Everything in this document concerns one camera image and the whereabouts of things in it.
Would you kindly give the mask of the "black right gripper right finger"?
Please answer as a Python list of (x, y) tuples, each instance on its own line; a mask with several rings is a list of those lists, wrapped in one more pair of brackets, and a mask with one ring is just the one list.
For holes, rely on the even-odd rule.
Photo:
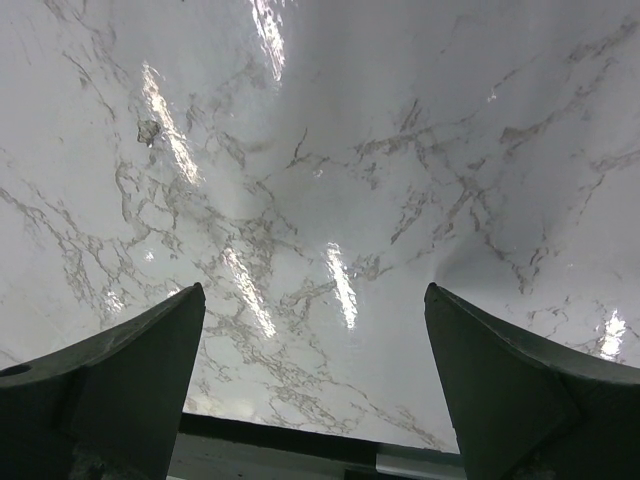
[(425, 321), (468, 478), (638, 478), (638, 369), (531, 333), (435, 283)]

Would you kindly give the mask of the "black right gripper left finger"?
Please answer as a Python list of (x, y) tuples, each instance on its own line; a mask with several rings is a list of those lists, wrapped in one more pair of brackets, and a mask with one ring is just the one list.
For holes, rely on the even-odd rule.
[(1, 372), (4, 479), (167, 476), (205, 316), (200, 284)]

